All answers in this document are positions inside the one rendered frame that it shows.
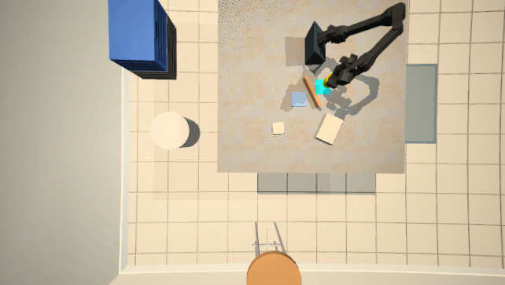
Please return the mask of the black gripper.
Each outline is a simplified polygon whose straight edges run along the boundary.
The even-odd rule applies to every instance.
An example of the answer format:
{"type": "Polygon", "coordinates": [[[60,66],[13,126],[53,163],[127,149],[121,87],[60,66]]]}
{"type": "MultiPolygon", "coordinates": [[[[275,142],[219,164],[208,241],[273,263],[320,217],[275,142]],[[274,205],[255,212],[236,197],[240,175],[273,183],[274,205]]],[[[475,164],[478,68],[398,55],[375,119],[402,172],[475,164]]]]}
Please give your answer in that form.
{"type": "MultiPolygon", "coordinates": [[[[348,60],[348,57],[341,57],[340,61],[341,64],[344,62],[344,61],[347,61],[348,60]]],[[[332,72],[330,78],[328,79],[328,81],[326,82],[326,85],[332,87],[333,89],[335,89],[337,87],[337,78],[338,78],[338,75],[341,71],[341,64],[340,65],[337,65],[334,69],[334,72],[332,72]]]]}

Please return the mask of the brown wooden plank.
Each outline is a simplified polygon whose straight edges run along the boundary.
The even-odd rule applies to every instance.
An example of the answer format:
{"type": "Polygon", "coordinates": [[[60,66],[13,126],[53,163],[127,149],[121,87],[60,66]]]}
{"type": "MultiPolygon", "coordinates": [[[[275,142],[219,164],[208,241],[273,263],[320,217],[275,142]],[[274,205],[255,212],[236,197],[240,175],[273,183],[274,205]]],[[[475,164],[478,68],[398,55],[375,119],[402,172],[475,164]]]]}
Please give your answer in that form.
{"type": "Polygon", "coordinates": [[[318,98],[317,98],[317,96],[316,96],[316,94],[315,94],[315,92],[314,92],[314,90],[313,90],[313,88],[312,88],[312,86],[311,86],[311,83],[310,83],[310,81],[309,81],[309,79],[308,79],[308,76],[305,76],[302,80],[303,80],[304,85],[306,86],[306,88],[307,88],[307,90],[308,90],[308,93],[309,93],[309,94],[310,94],[310,96],[311,96],[312,101],[313,101],[313,102],[314,102],[314,104],[315,104],[315,107],[316,107],[316,108],[320,107],[320,106],[321,106],[321,104],[320,104],[320,102],[319,102],[319,100],[318,100],[318,98]]]}

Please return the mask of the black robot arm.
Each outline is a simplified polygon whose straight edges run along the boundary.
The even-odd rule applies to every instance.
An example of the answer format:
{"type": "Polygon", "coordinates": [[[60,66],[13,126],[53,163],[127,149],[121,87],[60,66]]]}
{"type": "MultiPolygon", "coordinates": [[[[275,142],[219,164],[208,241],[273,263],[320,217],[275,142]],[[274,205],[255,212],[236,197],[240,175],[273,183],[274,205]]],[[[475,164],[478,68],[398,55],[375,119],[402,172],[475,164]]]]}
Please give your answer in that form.
{"type": "Polygon", "coordinates": [[[403,20],[405,18],[405,3],[399,2],[389,7],[382,14],[368,18],[357,24],[349,26],[339,25],[335,27],[330,25],[323,32],[317,32],[317,43],[321,47],[329,41],[331,43],[344,43],[345,40],[356,33],[377,28],[378,26],[393,26],[385,36],[379,40],[375,46],[368,52],[358,55],[351,53],[350,58],[341,64],[341,71],[338,75],[336,83],[346,85],[350,83],[356,76],[363,72],[367,72],[375,63],[377,57],[385,51],[385,49],[401,35],[404,30],[403,20]],[[357,67],[357,68],[356,68],[357,67]]]}

